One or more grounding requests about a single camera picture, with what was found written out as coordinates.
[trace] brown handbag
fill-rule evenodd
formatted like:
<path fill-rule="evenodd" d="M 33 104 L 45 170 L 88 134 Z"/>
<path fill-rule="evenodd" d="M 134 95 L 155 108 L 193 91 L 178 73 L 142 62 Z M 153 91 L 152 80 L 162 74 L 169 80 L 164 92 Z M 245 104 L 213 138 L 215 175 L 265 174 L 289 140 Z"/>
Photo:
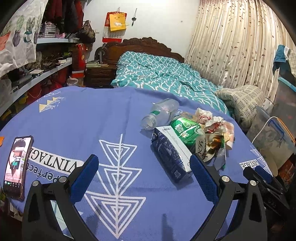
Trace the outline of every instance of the brown handbag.
<path fill-rule="evenodd" d="M 81 30 L 78 32 L 78 36 L 82 43 L 91 44 L 96 41 L 96 35 L 91 28 L 91 23 L 89 20 L 86 20 Z"/>

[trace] qr code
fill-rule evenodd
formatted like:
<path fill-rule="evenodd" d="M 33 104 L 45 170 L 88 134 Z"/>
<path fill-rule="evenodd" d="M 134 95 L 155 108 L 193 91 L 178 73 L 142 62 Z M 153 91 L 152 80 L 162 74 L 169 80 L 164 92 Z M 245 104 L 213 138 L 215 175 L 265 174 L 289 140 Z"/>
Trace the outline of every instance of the qr code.
<path fill-rule="evenodd" d="M 179 178 L 180 176 L 181 176 L 181 174 L 178 172 L 178 170 L 177 171 L 175 171 L 175 176 L 176 176 L 176 178 Z"/>

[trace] nightstand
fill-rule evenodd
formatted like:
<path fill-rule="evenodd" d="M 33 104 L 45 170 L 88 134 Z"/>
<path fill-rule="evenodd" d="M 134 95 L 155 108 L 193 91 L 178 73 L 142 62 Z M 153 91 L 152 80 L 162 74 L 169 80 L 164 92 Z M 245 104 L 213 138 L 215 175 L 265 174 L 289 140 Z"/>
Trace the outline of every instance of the nightstand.
<path fill-rule="evenodd" d="M 116 64 L 108 64 L 108 67 L 87 68 L 84 85 L 91 88 L 112 88 L 110 84 L 115 76 Z"/>

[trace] blue handle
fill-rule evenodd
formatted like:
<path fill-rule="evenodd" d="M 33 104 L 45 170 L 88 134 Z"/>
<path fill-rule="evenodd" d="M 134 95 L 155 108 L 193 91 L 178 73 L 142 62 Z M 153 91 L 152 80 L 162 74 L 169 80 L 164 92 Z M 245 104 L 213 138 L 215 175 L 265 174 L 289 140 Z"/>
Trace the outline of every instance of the blue handle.
<path fill-rule="evenodd" d="M 281 132 L 281 134 L 283 135 L 281 140 L 284 138 L 285 132 L 283 131 L 283 129 L 280 127 L 280 125 L 278 123 L 276 123 L 274 120 L 270 120 L 270 122 L 268 123 L 268 126 L 271 124 L 271 122 L 274 124 L 274 126 L 279 130 L 279 132 Z"/>

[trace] phone screen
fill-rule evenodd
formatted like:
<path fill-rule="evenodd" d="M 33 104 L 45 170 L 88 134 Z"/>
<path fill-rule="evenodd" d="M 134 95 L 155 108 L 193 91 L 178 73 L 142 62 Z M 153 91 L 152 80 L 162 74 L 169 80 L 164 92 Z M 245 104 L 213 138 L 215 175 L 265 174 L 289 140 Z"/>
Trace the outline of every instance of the phone screen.
<path fill-rule="evenodd" d="M 14 198 L 22 198 L 26 164 L 33 138 L 17 137 L 12 145 L 6 166 L 3 191 Z"/>

